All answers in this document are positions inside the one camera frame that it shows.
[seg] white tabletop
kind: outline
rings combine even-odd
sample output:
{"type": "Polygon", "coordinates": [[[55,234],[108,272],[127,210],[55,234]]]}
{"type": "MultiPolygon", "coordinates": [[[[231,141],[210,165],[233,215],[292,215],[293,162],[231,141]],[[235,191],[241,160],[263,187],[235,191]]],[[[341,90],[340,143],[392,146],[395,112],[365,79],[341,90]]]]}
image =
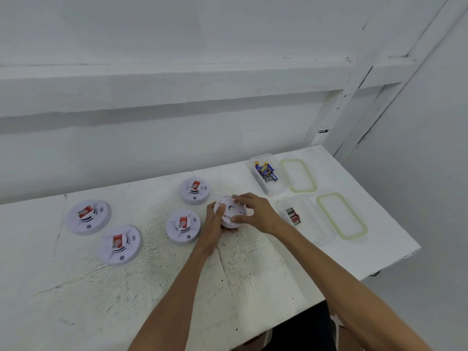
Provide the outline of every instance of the white tabletop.
{"type": "MultiPolygon", "coordinates": [[[[355,277],[363,279],[419,249],[323,147],[291,153],[312,168],[320,187],[340,192],[363,215],[369,230],[365,239],[336,236],[322,247],[355,277]]],[[[193,248],[173,244],[165,233],[170,212],[187,207],[178,187],[193,175],[211,184],[208,202],[245,192],[264,196],[245,162],[237,162],[1,205],[0,349],[126,350],[193,248]],[[66,212],[86,199],[110,204],[107,228],[132,224],[141,230],[144,243],[135,260],[108,266],[97,256],[106,229],[77,236],[63,227],[66,212]]],[[[204,219],[206,205],[190,209],[204,219]]],[[[275,238],[242,226],[221,237],[203,268],[187,350],[229,350],[322,300],[275,238]]]]}

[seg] table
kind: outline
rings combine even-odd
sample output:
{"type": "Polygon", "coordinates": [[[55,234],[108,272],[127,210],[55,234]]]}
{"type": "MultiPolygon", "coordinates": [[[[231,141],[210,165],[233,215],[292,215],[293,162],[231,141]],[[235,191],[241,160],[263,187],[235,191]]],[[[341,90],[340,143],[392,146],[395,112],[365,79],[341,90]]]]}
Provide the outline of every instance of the table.
{"type": "MultiPolygon", "coordinates": [[[[292,154],[313,170],[320,187],[352,199],[369,233],[359,243],[338,236],[323,251],[356,278],[412,255],[420,247],[321,146],[292,154]]],[[[193,244],[165,233],[183,179],[211,184],[221,195],[263,195],[245,162],[156,177],[0,206],[0,349],[126,350],[171,286],[193,244]],[[103,232],[77,236],[63,227],[76,203],[102,199],[112,209],[107,227],[132,224],[143,248],[131,263],[111,267],[97,256],[103,232]]],[[[270,199],[293,195],[287,192],[270,199]]],[[[191,206],[202,220],[206,205],[191,206]]],[[[324,299],[292,255],[272,236],[244,225],[221,237],[205,264],[193,308],[187,350],[229,350],[324,299]]]]}

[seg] hand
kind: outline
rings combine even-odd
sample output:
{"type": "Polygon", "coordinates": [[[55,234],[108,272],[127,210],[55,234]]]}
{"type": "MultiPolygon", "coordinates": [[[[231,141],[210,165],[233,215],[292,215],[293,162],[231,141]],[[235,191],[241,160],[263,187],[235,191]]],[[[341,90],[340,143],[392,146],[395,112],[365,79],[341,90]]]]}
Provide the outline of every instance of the hand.
{"type": "Polygon", "coordinates": [[[233,195],[234,201],[254,210],[254,215],[237,215],[231,218],[234,223],[247,223],[261,232],[274,234],[278,227],[287,224],[270,205],[266,198],[261,198],[253,193],[233,195]]]}
{"type": "Polygon", "coordinates": [[[223,229],[221,229],[221,218],[223,217],[226,205],[219,205],[216,213],[214,212],[214,205],[216,202],[209,204],[206,207],[206,218],[203,224],[200,237],[193,248],[194,252],[201,253],[205,257],[210,256],[216,245],[218,245],[219,237],[223,229]]]}

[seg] red sticker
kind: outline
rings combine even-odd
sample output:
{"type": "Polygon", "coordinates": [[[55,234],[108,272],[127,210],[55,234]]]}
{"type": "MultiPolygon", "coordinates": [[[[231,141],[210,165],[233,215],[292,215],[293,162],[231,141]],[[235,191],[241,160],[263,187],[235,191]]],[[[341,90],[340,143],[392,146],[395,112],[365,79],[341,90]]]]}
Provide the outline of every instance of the red sticker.
{"type": "Polygon", "coordinates": [[[179,228],[185,229],[185,227],[187,226],[187,220],[188,217],[180,217],[179,228]]]}
{"type": "Polygon", "coordinates": [[[93,210],[94,208],[89,205],[82,211],[78,212],[78,217],[83,218],[85,215],[87,215],[88,213],[91,213],[93,210]]]}
{"type": "Polygon", "coordinates": [[[194,181],[192,183],[192,185],[190,186],[190,188],[192,188],[194,191],[196,191],[198,189],[198,187],[200,186],[200,181],[194,181]]]}
{"type": "Polygon", "coordinates": [[[112,248],[113,249],[119,249],[123,246],[122,243],[122,234],[120,235],[114,235],[114,241],[112,242],[112,248]]]}

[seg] person's left hand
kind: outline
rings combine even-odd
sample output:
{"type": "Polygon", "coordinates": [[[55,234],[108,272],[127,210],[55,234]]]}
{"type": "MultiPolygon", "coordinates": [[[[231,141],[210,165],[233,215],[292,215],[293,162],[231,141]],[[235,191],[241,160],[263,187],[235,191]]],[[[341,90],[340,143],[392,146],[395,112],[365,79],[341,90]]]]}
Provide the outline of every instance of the person's left hand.
{"type": "Polygon", "coordinates": [[[226,205],[219,205],[215,213],[215,203],[216,202],[210,203],[206,207],[205,223],[203,224],[200,237],[193,248],[194,252],[201,253],[206,257],[210,256],[214,252],[221,234],[225,231],[225,228],[221,226],[221,218],[223,217],[226,205]]]}

